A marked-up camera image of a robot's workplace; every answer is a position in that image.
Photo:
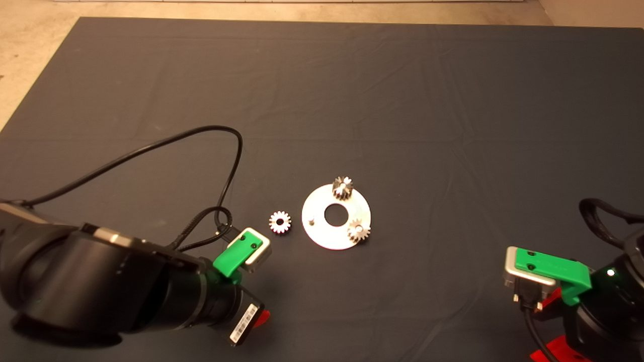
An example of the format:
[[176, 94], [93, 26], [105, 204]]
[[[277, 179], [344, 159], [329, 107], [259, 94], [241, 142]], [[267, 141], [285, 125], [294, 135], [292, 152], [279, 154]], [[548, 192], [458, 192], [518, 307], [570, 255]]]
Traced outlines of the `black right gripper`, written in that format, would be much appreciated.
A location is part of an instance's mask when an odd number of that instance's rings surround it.
[[[546, 346], [559, 361], [637, 360], [637, 273], [626, 256], [591, 273], [590, 290], [565, 313], [566, 335]], [[562, 290], [557, 287], [538, 303], [539, 313], [561, 313]], [[532, 361], [549, 361], [541, 350]]]

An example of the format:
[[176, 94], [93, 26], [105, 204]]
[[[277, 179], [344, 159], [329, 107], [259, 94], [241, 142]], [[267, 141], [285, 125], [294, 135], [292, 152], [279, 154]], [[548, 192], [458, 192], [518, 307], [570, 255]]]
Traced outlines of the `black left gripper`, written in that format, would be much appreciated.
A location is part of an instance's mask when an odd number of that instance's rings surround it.
[[253, 328], [258, 328], [271, 318], [265, 303], [241, 284], [223, 275], [205, 262], [206, 292], [201, 310], [201, 323], [217, 332], [228, 344], [242, 345]]

